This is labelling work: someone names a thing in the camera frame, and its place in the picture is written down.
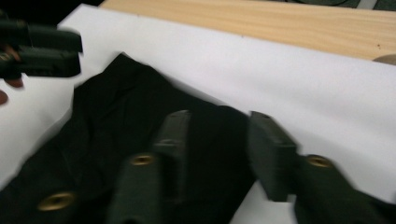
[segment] metal grommet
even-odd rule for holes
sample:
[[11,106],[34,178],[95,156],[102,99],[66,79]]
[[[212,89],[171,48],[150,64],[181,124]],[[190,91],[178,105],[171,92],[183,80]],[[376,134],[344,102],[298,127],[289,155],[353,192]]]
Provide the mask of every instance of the metal grommet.
[[41,201],[41,203],[38,204],[37,209],[43,212],[64,209],[72,204],[75,199],[76,195],[72,192],[52,194]]
[[309,156],[307,157],[307,160],[309,163],[311,163],[311,165],[314,166],[319,166],[319,167],[331,167],[332,163],[320,156]]
[[151,156],[136,156],[132,159],[132,165],[148,165],[153,162],[153,158]]

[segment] wooden table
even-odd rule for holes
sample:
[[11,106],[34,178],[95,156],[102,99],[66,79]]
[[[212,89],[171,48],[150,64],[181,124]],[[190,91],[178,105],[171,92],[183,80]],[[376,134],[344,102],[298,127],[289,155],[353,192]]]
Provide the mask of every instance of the wooden table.
[[246,0],[106,0],[100,7],[373,60],[396,54],[396,12]]

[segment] black fabric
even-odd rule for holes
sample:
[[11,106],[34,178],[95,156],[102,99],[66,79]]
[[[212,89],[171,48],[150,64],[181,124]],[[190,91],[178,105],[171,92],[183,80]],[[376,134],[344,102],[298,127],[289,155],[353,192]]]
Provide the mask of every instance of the black fabric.
[[[147,151],[164,118],[179,110],[191,112],[187,200],[171,223],[228,223],[255,179],[247,116],[178,90],[125,54],[75,89],[70,120],[0,192],[0,223],[104,223],[120,164]],[[57,211],[36,209],[62,191],[78,200]]]

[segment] white paper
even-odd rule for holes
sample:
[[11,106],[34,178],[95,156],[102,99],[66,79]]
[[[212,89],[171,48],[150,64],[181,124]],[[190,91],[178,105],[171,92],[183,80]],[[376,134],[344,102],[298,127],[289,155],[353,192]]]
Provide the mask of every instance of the white paper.
[[[394,202],[396,66],[84,5],[61,27],[82,36],[82,73],[26,77],[24,91],[10,90],[0,107],[0,185],[66,113],[74,86],[124,51],[213,101],[274,117],[301,153],[336,161],[357,189]],[[290,204],[267,202],[255,185],[232,223],[292,222]]]

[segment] black clamp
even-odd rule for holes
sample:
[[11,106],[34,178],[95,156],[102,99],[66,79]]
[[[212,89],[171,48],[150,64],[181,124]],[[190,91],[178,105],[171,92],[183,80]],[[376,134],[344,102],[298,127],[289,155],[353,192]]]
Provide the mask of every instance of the black clamp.
[[269,116],[252,112],[248,127],[251,167],[274,202],[295,195],[299,224],[396,223],[396,204],[356,190],[336,164],[319,155],[302,156],[291,137]]
[[191,113],[168,115],[148,152],[122,165],[106,224],[163,224],[185,201],[187,132]]
[[25,73],[32,77],[73,77],[80,73],[78,54],[81,36],[56,27],[28,25],[11,20],[0,10],[0,44],[11,46],[20,57],[0,51],[0,78],[15,79]]

